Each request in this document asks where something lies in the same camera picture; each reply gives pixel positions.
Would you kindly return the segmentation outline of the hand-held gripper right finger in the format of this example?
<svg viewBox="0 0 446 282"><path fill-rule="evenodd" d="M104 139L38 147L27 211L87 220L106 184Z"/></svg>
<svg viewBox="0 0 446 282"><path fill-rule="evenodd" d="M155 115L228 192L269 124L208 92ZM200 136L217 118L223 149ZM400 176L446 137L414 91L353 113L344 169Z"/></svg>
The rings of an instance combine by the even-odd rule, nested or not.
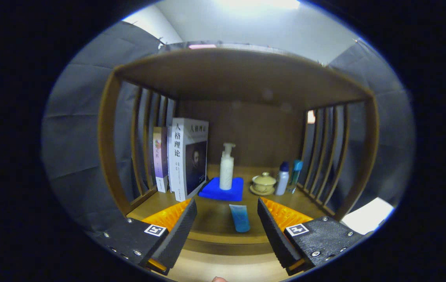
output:
<svg viewBox="0 0 446 282"><path fill-rule="evenodd" d="M329 216L313 219L264 197L258 200L257 213L288 275L321 266L363 239L362 234Z"/></svg>

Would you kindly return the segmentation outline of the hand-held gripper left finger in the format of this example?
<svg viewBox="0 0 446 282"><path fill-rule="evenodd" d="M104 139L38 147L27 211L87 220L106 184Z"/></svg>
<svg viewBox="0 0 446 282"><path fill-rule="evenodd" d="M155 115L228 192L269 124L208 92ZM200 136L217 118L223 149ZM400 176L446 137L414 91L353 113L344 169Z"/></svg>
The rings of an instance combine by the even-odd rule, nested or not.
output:
<svg viewBox="0 0 446 282"><path fill-rule="evenodd" d="M148 271L167 275L174 268L197 216L194 198L144 219L127 215L90 237L110 253Z"/></svg>

